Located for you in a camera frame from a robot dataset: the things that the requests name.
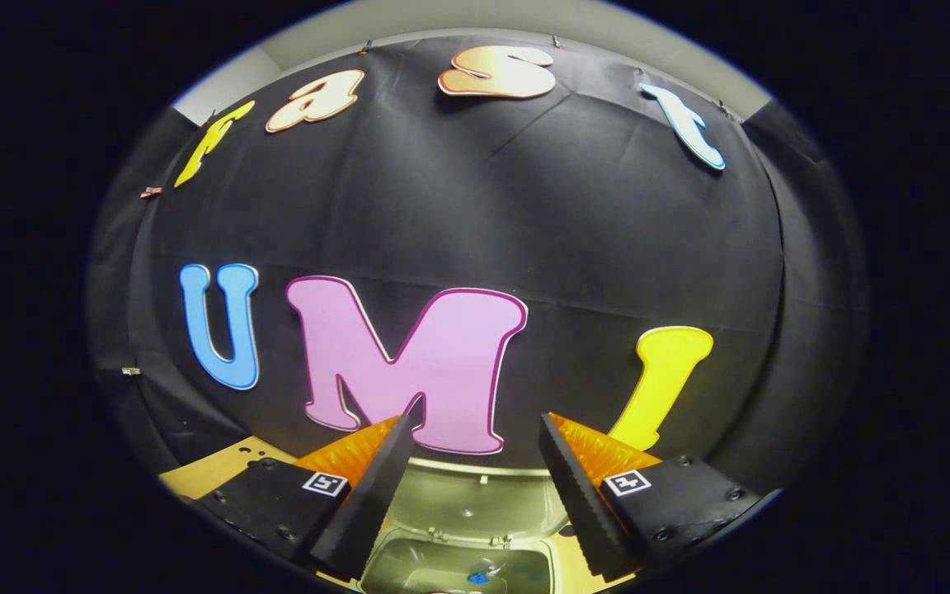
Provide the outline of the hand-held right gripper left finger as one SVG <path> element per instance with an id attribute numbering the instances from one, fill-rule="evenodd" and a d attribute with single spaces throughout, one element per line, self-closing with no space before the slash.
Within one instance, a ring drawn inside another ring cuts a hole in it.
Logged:
<path id="1" fill-rule="evenodd" d="M 208 518 L 294 567 L 362 578 L 410 461 L 410 415 L 396 415 L 286 463 L 271 456 L 199 499 Z"/>

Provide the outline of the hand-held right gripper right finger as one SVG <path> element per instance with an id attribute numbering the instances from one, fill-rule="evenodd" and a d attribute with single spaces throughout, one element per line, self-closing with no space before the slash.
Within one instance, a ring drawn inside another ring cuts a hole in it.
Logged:
<path id="1" fill-rule="evenodd" d="M 663 573 L 764 505 L 761 493 L 693 456 L 657 459 L 562 415 L 540 418 L 538 447 L 600 578 Z"/>

